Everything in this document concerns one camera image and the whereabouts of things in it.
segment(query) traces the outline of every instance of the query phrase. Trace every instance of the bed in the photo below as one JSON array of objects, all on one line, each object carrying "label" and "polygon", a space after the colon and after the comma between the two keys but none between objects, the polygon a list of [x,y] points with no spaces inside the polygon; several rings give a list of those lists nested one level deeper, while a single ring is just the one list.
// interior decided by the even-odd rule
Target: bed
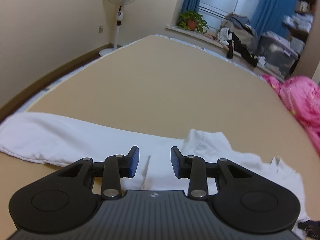
[{"label": "bed", "polygon": [[[303,128],[266,82],[199,47],[143,38],[69,75],[24,110],[171,138],[222,131],[233,149],[265,162],[281,156],[300,172],[307,212],[320,220],[320,158]],[[0,154],[1,239],[15,230],[12,194],[56,169]]]}]

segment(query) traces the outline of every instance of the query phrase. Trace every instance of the green leaves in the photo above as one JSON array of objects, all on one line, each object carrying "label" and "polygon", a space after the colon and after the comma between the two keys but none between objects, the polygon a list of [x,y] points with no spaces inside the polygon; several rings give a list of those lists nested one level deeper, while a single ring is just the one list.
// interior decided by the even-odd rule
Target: green leaves
[{"label": "green leaves", "polygon": [[188,20],[192,20],[192,21],[195,21],[197,23],[197,30],[202,33],[202,34],[205,34],[207,33],[207,30],[204,31],[204,27],[208,28],[208,25],[207,25],[207,22],[202,19],[203,15],[201,14],[198,14],[196,11],[185,11],[183,13],[180,13],[180,16],[179,16],[179,21],[178,21],[178,26],[183,28],[184,30],[190,30],[188,27],[187,27],[187,21]]}]

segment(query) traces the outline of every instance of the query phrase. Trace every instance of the wall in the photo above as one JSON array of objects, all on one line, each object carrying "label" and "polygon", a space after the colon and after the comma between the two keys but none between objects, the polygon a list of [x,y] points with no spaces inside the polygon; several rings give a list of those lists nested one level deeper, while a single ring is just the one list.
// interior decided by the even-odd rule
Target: wall
[{"label": "wall", "polygon": [[312,80],[320,85],[320,62],[316,68],[315,73],[313,74]]},{"label": "wall", "polygon": [[152,34],[168,34],[165,26],[177,16],[182,3],[183,0],[135,0],[124,6],[119,44]]},{"label": "wall", "polygon": [[0,107],[50,71],[108,44],[111,10],[102,0],[0,0]]},{"label": "wall", "polygon": [[[320,61],[320,0],[316,3],[315,19],[312,25],[312,29],[308,36],[308,40],[305,49],[301,55],[301,58],[293,72],[293,75],[304,75],[313,78],[316,69],[318,68]],[[315,81],[320,82],[320,75],[315,75]]]}]

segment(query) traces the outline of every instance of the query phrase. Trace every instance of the ribbed gray surface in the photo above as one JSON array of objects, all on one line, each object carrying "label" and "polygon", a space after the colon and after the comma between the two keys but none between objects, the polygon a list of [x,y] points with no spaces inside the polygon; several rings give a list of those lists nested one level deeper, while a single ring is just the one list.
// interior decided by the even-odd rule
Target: ribbed gray surface
[{"label": "ribbed gray surface", "polygon": [[233,230],[215,217],[207,203],[190,200],[182,191],[131,190],[120,200],[103,202],[96,215],[77,229],[56,235],[19,230],[9,239],[298,240],[290,231],[266,236]]}]

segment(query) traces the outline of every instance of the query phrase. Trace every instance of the plastic storage box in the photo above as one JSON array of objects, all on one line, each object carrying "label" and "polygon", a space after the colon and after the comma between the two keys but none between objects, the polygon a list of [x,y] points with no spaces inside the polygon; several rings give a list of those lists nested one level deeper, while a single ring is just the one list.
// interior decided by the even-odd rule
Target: plastic storage box
[{"label": "plastic storage box", "polygon": [[305,43],[295,37],[291,37],[290,48],[301,54],[304,49]]},{"label": "plastic storage box", "polygon": [[270,31],[261,35],[256,54],[264,56],[266,62],[273,65],[274,69],[279,69],[277,74],[283,78],[298,59],[298,54],[290,48],[290,42]]}]

